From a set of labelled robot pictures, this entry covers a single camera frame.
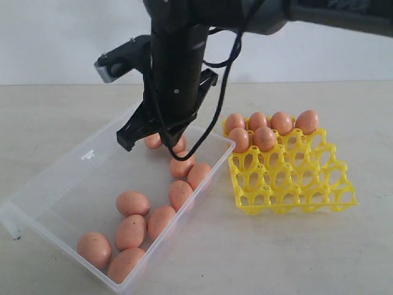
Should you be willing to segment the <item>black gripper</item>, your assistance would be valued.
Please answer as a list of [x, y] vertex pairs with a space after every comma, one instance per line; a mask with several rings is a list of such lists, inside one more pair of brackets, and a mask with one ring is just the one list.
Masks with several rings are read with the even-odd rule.
[[116, 132], [117, 142], [124, 150], [131, 151], [137, 141], [159, 132], [169, 153], [175, 154], [174, 147], [217, 81], [218, 74], [211, 69], [146, 73], [143, 102]]

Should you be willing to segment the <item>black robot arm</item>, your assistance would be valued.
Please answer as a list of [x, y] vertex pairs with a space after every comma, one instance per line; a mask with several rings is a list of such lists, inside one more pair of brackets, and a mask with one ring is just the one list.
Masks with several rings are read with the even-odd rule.
[[101, 57], [96, 67], [114, 81], [131, 70], [143, 76], [142, 103], [117, 132], [130, 151], [135, 143], [159, 134], [172, 150], [219, 77], [204, 60], [211, 34], [236, 35], [227, 60], [230, 70], [244, 33], [270, 35], [288, 22], [307, 22], [380, 36], [392, 36], [391, 1], [146, 1], [151, 31]]

